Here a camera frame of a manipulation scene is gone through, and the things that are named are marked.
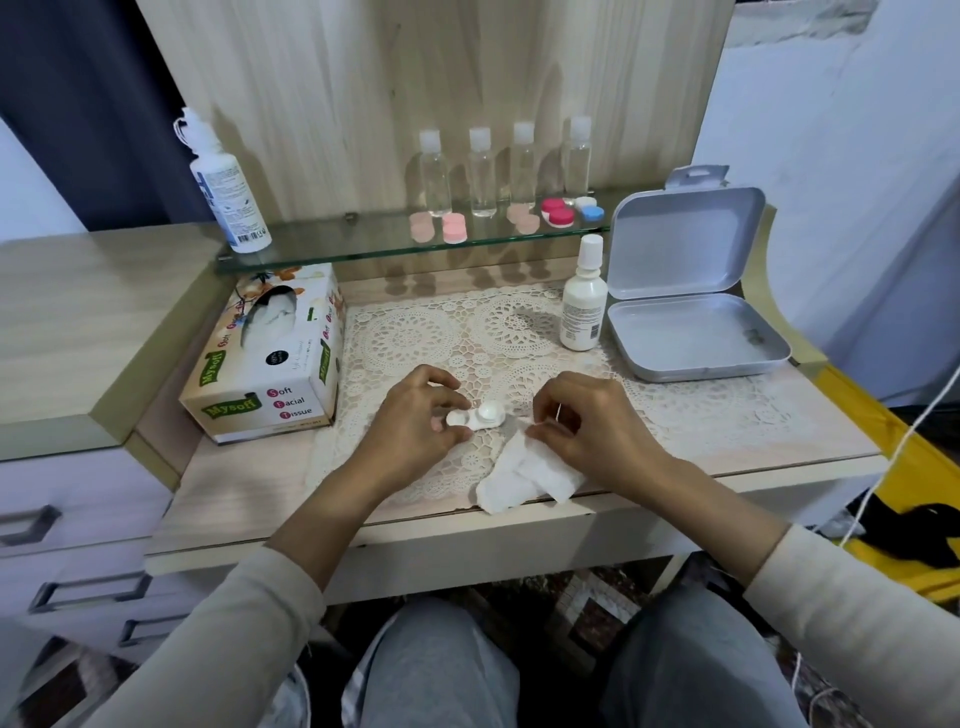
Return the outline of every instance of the dark curtain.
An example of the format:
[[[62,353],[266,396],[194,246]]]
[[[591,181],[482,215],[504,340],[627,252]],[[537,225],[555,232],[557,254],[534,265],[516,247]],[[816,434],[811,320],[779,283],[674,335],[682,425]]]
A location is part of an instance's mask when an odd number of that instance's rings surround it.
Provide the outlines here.
[[[133,0],[3,0],[0,30],[0,114],[88,230],[212,219]]]

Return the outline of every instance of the beige sleeve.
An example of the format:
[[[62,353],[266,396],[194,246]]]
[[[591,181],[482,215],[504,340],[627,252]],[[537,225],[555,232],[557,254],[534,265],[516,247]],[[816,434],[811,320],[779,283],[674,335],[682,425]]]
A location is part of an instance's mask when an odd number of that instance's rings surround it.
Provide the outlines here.
[[[792,526],[745,594],[880,726],[960,726],[960,619]]]
[[[259,548],[85,726],[255,726],[323,613],[313,580]]]

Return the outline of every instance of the knee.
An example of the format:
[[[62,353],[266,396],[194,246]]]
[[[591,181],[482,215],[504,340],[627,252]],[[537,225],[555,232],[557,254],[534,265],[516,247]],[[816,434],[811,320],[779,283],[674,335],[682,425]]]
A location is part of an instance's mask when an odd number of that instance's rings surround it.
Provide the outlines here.
[[[396,615],[395,625],[417,629],[472,628],[473,617],[463,607],[437,599],[435,596],[418,596],[411,599]]]

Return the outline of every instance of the solution bottle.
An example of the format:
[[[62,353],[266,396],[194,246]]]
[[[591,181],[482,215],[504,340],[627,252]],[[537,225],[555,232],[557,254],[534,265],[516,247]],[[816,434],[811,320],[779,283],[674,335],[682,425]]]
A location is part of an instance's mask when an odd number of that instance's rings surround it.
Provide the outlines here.
[[[449,167],[440,148],[440,130],[420,131],[420,181],[427,212],[443,217],[452,210]]]
[[[570,141],[564,154],[564,202],[590,192],[590,117],[570,117]]]
[[[493,217],[496,213],[496,175],[490,151],[490,127],[470,129],[470,209],[474,217]]]
[[[607,284],[600,278],[603,238],[596,233],[580,238],[577,272],[564,286],[564,309],[560,319],[560,343],[575,352],[593,349],[600,341],[600,327],[607,308]]]
[[[514,124],[514,145],[510,148],[510,202],[528,207],[537,202],[537,153],[532,121]]]
[[[183,116],[174,122],[174,132],[197,155],[190,162],[190,172],[230,247],[237,253],[256,253],[270,245],[273,238],[240,163],[224,151],[213,127],[190,107],[183,107]]]

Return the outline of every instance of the drawer handle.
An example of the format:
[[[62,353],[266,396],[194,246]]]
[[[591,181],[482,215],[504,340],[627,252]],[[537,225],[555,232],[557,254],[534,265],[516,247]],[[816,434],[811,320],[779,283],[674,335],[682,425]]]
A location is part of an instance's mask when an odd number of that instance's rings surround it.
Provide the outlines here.
[[[54,593],[57,589],[76,589],[88,587],[95,584],[108,584],[111,581],[128,581],[136,579],[136,585],[126,591],[112,595],[93,595],[78,596],[72,599],[61,599],[53,601]],[[122,573],[117,576],[104,576],[97,579],[79,579],[77,581],[48,581],[42,584],[27,609],[27,614],[38,615],[45,612],[56,612],[59,609],[71,609],[73,607],[83,607],[90,604],[99,604],[112,601],[133,601],[142,599],[147,593],[147,588],[153,577],[146,571],[134,571],[133,573]]]
[[[43,537],[50,532],[57,519],[63,514],[52,505],[45,505],[35,511],[24,513],[10,513],[0,516],[0,524],[30,521],[30,525],[22,531],[0,535],[2,546],[23,546],[24,544],[39,544]]]
[[[177,629],[177,627],[179,626],[178,624],[174,624],[166,632],[158,632],[150,635],[141,635],[139,637],[135,637],[133,632],[136,631],[137,627],[146,627],[152,624],[162,624],[165,621],[172,621],[172,622],[179,623],[189,616],[190,616],[189,614],[185,614],[185,615],[176,615],[174,617],[161,617],[159,619],[128,619],[124,623],[123,629],[120,631],[120,640],[117,642],[117,646],[118,647],[134,647],[138,644],[144,644],[145,642],[152,642],[153,640],[166,640],[170,636],[170,633],[173,632],[175,629]]]

